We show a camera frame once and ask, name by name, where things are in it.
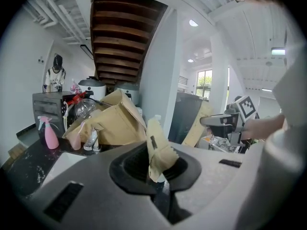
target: sink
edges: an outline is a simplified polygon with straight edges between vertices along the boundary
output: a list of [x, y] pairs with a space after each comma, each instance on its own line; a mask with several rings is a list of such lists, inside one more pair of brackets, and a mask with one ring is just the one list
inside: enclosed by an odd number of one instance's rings
[[66, 171], [68, 168], [73, 166], [75, 163], [79, 162], [82, 159], [85, 159], [85, 156], [75, 155], [68, 152], [64, 152], [52, 166], [50, 172], [46, 176], [42, 186], [46, 185], [48, 182], [53, 180], [62, 172]]

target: red object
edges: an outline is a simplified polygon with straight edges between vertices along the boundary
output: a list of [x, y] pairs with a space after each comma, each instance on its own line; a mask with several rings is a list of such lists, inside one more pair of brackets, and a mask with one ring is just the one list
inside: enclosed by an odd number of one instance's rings
[[68, 101], [67, 104], [78, 104], [84, 97], [85, 97], [86, 92], [82, 92], [81, 94], [75, 95], [71, 101]]

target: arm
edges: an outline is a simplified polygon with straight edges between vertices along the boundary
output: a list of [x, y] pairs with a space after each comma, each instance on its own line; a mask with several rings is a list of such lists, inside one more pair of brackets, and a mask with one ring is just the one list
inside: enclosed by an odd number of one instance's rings
[[283, 122], [283, 114], [270, 119], [249, 119], [244, 125], [241, 139], [266, 139], [270, 134], [281, 129]]
[[45, 85], [47, 85], [46, 92], [48, 92], [48, 93], [51, 92], [51, 87], [50, 87], [51, 81], [50, 81], [50, 75], [49, 75], [48, 71], [46, 73]]
[[64, 85], [65, 77], [66, 77], [66, 71], [63, 69], [63, 73], [62, 73], [61, 78], [59, 80], [59, 83], [62, 84], [62, 86]]

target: fluorescent light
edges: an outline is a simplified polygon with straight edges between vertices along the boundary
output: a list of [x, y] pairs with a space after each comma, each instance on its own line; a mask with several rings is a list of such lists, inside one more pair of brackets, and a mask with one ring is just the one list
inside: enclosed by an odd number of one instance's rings
[[286, 54], [286, 50], [282, 48], [272, 48], [272, 55], [274, 56], [284, 56]]
[[268, 90], [268, 89], [264, 89], [264, 88], [262, 88], [262, 91], [272, 92], [272, 90]]
[[81, 44], [80, 48], [88, 55], [89, 58], [94, 60], [93, 53], [90, 51], [90, 49], [85, 44]]
[[190, 20], [190, 25], [191, 26], [198, 26], [198, 24], [195, 21], [193, 21], [193, 20]]

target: vent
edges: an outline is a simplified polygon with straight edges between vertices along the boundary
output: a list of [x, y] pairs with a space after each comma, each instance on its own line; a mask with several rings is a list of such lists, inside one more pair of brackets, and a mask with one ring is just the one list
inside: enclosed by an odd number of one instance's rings
[[44, 213], [52, 219], [61, 222], [65, 213], [72, 205], [82, 188], [82, 184], [70, 182], [54, 199], [54, 201], [44, 210]]
[[187, 84], [188, 84], [188, 79], [185, 78], [185, 77], [179, 76], [179, 81], [178, 81], [178, 83], [187, 85]]

